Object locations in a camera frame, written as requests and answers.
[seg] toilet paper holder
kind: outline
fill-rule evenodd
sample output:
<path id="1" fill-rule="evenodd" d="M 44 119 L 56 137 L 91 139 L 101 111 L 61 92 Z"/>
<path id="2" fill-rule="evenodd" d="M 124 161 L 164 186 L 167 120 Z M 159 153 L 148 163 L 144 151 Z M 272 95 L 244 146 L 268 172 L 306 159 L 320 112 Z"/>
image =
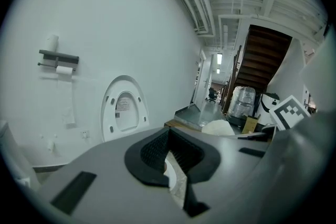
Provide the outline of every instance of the toilet paper holder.
<path id="1" fill-rule="evenodd" d="M 78 62 L 79 62 L 79 57 L 78 56 L 73 56 L 73 55 L 68 55 L 68 54 L 60 54 L 58 52 L 53 52 L 53 51 L 49 51 L 49 50 L 40 50 L 39 53 L 43 54 L 43 59 L 54 60 L 55 65 L 54 66 L 46 65 L 45 63 L 38 62 L 37 63 L 38 66 L 57 68 L 59 61 L 60 62 L 75 63 L 75 64 L 78 64 Z"/>

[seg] toilet seat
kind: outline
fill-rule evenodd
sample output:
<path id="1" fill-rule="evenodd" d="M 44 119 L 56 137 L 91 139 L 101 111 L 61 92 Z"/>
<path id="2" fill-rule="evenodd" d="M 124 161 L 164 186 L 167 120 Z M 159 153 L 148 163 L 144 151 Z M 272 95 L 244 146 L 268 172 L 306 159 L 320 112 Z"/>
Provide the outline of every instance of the toilet seat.
<path id="1" fill-rule="evenodd" d="M 105 92 L 100 117 L 105 142 L 149 126 L 145 100 L 135 80 L 128 76 L 113 80 Z"/>

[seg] toilet paper roll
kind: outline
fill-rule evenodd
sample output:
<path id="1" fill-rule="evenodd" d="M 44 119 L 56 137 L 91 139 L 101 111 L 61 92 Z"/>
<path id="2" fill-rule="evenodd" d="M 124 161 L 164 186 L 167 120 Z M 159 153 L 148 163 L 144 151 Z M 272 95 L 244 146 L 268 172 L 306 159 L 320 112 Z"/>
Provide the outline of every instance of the toilet paper roll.
<path id="1" fill-rule="evenodd" d="M 75 117 L 73 115 L 72 103 L 72 68 L 61 67 L 56 68 L 58 73 L 58 105 L 63 124 L 74 124 Z"/>
<path id="2" fill-rule="evenodd" d="M 58 36 L 51 35 L 46 41 L 45 50 L 55 52 L 57 49 L 57 45 L 58 45 Z"/>
<path id="3" fill-rule="evenodd" d="M 62 67 L 58 66 L 56 68 L 57 74 L 64 74 L 64 75 L 72 75 L 72 68 L 71 67 Z"/>

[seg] electrical outlet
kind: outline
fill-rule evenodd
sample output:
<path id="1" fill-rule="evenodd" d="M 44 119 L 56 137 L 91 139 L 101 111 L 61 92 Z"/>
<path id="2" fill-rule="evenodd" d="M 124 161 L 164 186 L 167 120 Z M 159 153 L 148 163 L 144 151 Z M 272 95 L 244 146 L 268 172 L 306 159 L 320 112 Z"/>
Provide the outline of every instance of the electrical outlet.
<path id="1" fill-rule="evenodd" d="M 83 131 L 80 131 L 80 135 L 81 135 L 81 137 L 84 138 L 84 139 L 90 137 L 89 130 L 83 130 Z"/>

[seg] gray floor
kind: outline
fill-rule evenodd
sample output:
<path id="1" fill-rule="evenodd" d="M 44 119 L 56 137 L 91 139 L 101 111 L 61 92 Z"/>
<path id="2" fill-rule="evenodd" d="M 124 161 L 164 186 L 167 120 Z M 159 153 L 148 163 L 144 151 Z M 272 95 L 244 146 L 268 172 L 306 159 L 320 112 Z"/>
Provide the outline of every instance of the gray floor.
<path id="1" fill-rule="evenodd" d="M 217 120 L 226 121 L 225 116 L 222 114 L 220 109 L 221 106 L 219 105 L 218 102 L 210 103 L 209 101 L 204 101 L 201 111 L 199 111 L 198 108 L 195 105 L 193 105 L 190 108 L 176 114 L 174 119 L 196 130 L 202 131 L 202 127 L 204 127 L 211 121 L 217 121 Z M 231 127 L 234 130 L 235 134 L 242 133 L 238 127 L 232 125 Z"/>

